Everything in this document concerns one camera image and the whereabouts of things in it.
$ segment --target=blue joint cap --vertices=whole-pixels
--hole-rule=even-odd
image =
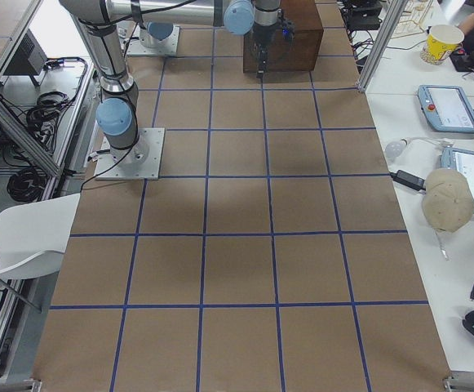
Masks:
[[[232,0],[224,13],[224,26],[235,35],[250,31],[254,22],[255,8],[250,0]]]
[[[119,136],[130,128],[133,113],[124,100],[108,98],[97,107],[95,119],[106,135]]]
[[[146,24],[146,30],[148,30],[148,34],[159,41],[171,36],[171,33],[173,33],[173,28],[174,25],[172,23],[148,22]]]

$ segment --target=grid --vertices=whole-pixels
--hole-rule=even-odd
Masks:
[[[343,39],[336,4],[318,8]],[[161,178],[84,192],[33,375],[50,391],[442,390],[350,48],[325,33],[314,72],[221,87],[217,66],[241,62],[223,33],[183,28],[179,59],[143,60],[160,78],[140,84],[140,125],[171,124]]]

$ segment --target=white chair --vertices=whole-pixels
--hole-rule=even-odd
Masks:
[[[39,313],[5,281],[39,278],[60,269],[80,194],[21,204],[0,213],[0,285]]]

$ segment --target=white desk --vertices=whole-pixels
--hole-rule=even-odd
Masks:
[[[393,140],[421,136],[446,137],[456,147],[474,149],[474,135],[432,131],[415,95],[368,94],[367,98],[383,148]],[[474,98],[469,100],[474,107]],[[389,168],[425,178],[437,167],[440,154],[435,145],[414,140]],[[474,337],[461,324],[462,317],[474,310],[474,302],[469,301],[474,282],[474,217],[456,233],[441,234],[448,261],[423,217],[423,196],[399,184],[395,189],[450,369],[474,372]]]
[[[426,39],[421,33],[390,41],[391,47],[412,47]],[[447,59],[440,65],[423,61],[419,53],[423,44],[408,51],[387,48],[367,87],[368,94],[411,94],[415,95],[420,84],[460,86],[467,96],[474,96],[474,74],[457,72]]]

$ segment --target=chair leg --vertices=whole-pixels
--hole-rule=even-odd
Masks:
[[[41,307],[35,305],[33,302],[29,301],[28,298],[20,294],[17,290],[15,290],[12,286],[10,286],[8,283],[4,282],[3,280],[0,279],[0,286],[6,287],[10,292],[14,295],[17,296],[20,300],[22,300],[26,305],[34,308],[38,313],[41,313]]]

